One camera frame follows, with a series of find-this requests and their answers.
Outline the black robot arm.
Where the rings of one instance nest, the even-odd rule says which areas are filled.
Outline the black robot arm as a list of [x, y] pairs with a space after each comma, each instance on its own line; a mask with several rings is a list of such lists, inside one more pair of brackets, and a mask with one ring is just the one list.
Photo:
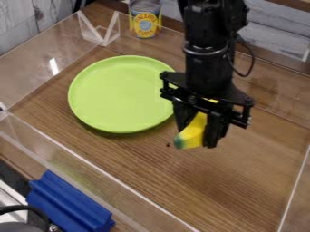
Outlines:
[[184, 23], [185, 70], [161, 72], [161, 97], [172, 102], [179, 149], [214, 148], [228, 126], [247, 128], [254, 99], [232, 82], [235, 44], [247, 25], [244, 0], [177, 0]]

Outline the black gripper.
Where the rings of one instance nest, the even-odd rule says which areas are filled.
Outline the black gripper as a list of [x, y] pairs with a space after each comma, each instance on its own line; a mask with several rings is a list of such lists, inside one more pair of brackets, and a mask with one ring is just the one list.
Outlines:
[[161, 72], [160, 96], [172, 102], [176, 128], [181, 131], [197, 112], [207, 115], [201, 145], [212, 149], [228, 125], [250, 125], [254, 99], [234, 84], [234, 51], [184, 46], [185, 70]]

